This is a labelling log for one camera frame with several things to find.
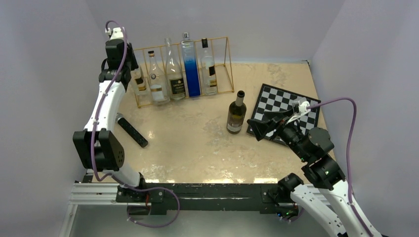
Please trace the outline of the clear bottle black gold label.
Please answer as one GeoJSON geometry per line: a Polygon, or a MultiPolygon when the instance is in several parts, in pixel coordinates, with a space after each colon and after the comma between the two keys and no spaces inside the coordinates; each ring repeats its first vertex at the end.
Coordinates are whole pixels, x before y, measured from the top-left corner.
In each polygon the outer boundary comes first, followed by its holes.
{"type": "Polygon", "coordinates": [[[131,84],[138,107],[146,106],[152,103],[151,92],[148,88],[148,82],[145,78],[141,66],[131,72],[131,84]]]}

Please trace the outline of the dark green wine bottle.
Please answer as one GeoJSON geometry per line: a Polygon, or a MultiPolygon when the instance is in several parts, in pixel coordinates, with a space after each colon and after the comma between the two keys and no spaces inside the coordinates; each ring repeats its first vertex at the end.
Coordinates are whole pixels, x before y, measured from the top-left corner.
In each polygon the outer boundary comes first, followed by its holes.
{"type": "Polygon", "coordinates": [[[247,111],[244,97],[245,92],[238,91],[236,100],[229,105],[226,128],[231,134],[238,134],[242,129],[247,111]]]}

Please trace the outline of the clear bottle gold white label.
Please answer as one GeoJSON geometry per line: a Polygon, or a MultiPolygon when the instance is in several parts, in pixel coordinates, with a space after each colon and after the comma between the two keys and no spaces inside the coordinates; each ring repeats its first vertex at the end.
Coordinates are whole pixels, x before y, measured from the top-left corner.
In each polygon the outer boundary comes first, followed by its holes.
{"type": "Polygon", "coordinates": [[[153,103],[156,105],[165,104],[170,101],[165,74],[159,67],[153,50],[148,51],[148,56],[150,63],[149,87],[153,103]]]}

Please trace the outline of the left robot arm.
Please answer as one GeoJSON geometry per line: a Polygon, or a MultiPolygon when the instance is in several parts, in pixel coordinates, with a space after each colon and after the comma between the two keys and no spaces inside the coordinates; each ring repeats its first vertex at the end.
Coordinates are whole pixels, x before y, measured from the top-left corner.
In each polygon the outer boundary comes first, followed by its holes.
{"type": "Polygon", "coordinates": [[[138,63],[130,43],[111,39],[105,44],[106,59],[99,74],[98,97],[89,121],[73,134],[73,143],[84,168],[91,169],[97,181],[111,176],[135,202],[147,197],[143,175],[125,163],[125,151],[113,134],[119,105],[127,91],[131,71],[138,63]]]}

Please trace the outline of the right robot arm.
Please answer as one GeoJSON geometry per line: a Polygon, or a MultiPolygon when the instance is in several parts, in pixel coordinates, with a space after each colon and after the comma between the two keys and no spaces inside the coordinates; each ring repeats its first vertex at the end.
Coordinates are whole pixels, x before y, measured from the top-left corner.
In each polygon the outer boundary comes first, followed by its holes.
{"type": "Polygon", "coordinates": [[[349,178],[329,155],[334,148],[327,130],[314,127],[303,134],[292,111],[267,112],[268,120],[249,119],[248,125],[258,141],[273,132],[305,163],[307,180],[329,202],[325,205],[294,173],[278,182],[275,194],[291,200],[310,214],[330,237],[380,237],[350,190],[349,178]]]}

